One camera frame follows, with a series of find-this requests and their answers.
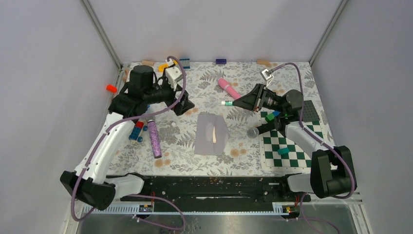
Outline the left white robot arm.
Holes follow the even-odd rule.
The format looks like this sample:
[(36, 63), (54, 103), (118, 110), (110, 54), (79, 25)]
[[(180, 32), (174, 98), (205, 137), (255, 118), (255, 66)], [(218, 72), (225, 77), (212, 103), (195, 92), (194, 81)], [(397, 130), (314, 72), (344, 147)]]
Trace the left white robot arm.
[(132, 133), (138, 120), (154, 117), (169, 110), (177, 116), (194, 104), (186, 91), (187, 75), (183, 67), (173, 64), (157, 78), (154, 69), (137, 65), (108, 108), (101, 132), (83, 160), (72, 172), (64, 171), (60, 182), (71, 195), (71, 204), (82, 201), (98, 210), (106, 209), (113, 200), (134, 195), (146, 200), (150, 185), (136, 173), (107, 178), (109, 166), (120, 145)]

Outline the small green white bottle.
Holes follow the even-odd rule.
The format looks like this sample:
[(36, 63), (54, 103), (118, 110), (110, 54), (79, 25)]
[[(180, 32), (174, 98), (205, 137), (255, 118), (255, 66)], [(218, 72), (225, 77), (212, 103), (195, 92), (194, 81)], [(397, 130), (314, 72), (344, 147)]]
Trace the small green white bottle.
[(221, 101), (221, 105), (223, 105), (223, 106), (233, 106), (233, 102), (232, 101)]

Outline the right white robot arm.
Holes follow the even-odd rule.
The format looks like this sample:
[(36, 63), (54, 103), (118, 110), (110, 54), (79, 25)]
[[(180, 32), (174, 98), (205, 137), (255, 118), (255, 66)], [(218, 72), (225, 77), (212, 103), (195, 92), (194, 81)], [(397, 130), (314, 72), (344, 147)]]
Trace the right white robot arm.
[(298, 90), (279, 96), (263, 84), (233, 101), (233, 106), (258, 112), (261, 108), (278, 111), (279, 115), (258, 127), (259, 133), (276, 130), (293, 141), (311, 158), (307, 174), (287, 175), (287, 183), (279, 188), (281, 198), (293, 200), (299, 192), (312, 193), (319, 198), (346, 199), (357, 188), (351, 151), (346, 146), (330, 146), (305, 125), (302, 120), (304, 99)]

